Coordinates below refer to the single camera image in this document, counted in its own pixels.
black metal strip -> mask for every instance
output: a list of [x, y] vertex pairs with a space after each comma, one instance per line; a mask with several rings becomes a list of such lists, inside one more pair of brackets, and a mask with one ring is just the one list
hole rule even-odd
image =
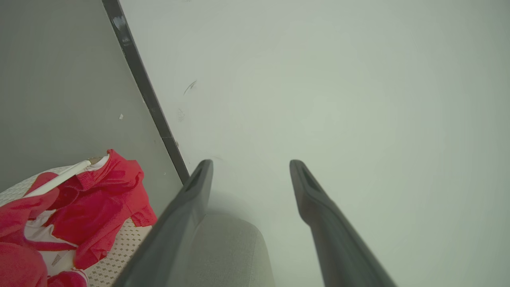
[[106, 13], [108, 14], [108, 18], [112, 23], [113, 31], [115, 31], [115, 35], [119, 40], [120, 47], [124, 52], [124, 57], [128, 62], [127, 64], [131, 69], [131, 73], [135, 78], [136, 84], [138, 85], [138, 89], [142, 94], [147, 108], [149, 108], [150, 115], [156, 124], [168, 155], [177, 170], [177, 174], [179, 175], [181, 182], [184, 184], [190, 175], [186, 169], [186, 165], [184, 164], [177, 144], [173, 139], [172, 133], [170, 132], [170, 128], [165, 120], [165, 116], [163, 115], [163, 111], [161, 110], [158, 99], [156, 98], [156, 94], [150, 84], [149, 77], [145, 71], [145, 67], [143, 66], [142, 59], [138, 54], [138, 50], [136, 49], [135, 42], [131, 36], [129, 26], [126, 22], [122, 8], [120, 7], [120, 3], [118, 0], [103, 0], [103, 5]]

white plastic rod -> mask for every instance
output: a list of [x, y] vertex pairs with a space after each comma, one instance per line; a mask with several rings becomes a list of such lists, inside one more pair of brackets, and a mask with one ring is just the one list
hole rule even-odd
[[23, 198], [32, 197], [32, 196], [39, 196], [47, 193], [48, 191], [52, 190], [53, 188], [59, 186], [62, 182], [70, 179], [80, 171], [82, 171], [84, 168], [91, 165], [91, 162], [88, 160], [84, 160], [82, 162], [79, 162], [70, 168], [64, 170], [63, 172], [59, 173], [59, 175], [50, 180], [49, 182], [45, 183], [44, 185], [40, 186], [38, 189], [34, 190], [33, 192], [25, 195]]

white wall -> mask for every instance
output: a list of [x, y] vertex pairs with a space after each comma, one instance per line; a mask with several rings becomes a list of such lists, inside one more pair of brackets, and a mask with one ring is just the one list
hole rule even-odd
[[398, 285], [510, 281], [508, 3], [121, 3], [188, 169], [214, 160], [211, 209], [261, 230], [278, 286], [322, 280], [293, 158]]

gray fabric seat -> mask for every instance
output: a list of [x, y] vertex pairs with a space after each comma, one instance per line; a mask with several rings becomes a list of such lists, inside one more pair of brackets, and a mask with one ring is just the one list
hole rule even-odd
[[271, 287], [266, 243], [252, 224], [227, 215], [206, 215], [191, 244], [189, 287]]

dark wall edge trim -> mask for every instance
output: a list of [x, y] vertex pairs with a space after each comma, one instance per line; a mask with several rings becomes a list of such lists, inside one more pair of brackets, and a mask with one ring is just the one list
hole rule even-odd
[[165, 144], [166, 150], [170, 159], [177, 170], [177, 174], [184, 184], [190, 177], [186, 165], [184, 164], [183, 157], [179, 152], [177, 143], [173, 139], [170, 128], [165, 120], [165, 115], [161, 110], [161, 106], [156, 98], [154, 89], [150, 83], [145, 67], [143, 66], [142, 59], [138, 50], [136, 49], [135, 42], [129, 30], [128, 23], [126, 22], [122, 8], [118, 0], [103, 0], [106, 13], [112, 24], [113, 31], [119, 41], [124, 57], [128, 62], [128, 66], [135, 78], [138, 89], [142, 94], [143, 100], [149, 109], [152, 120], [156, 124], [161, 139]]

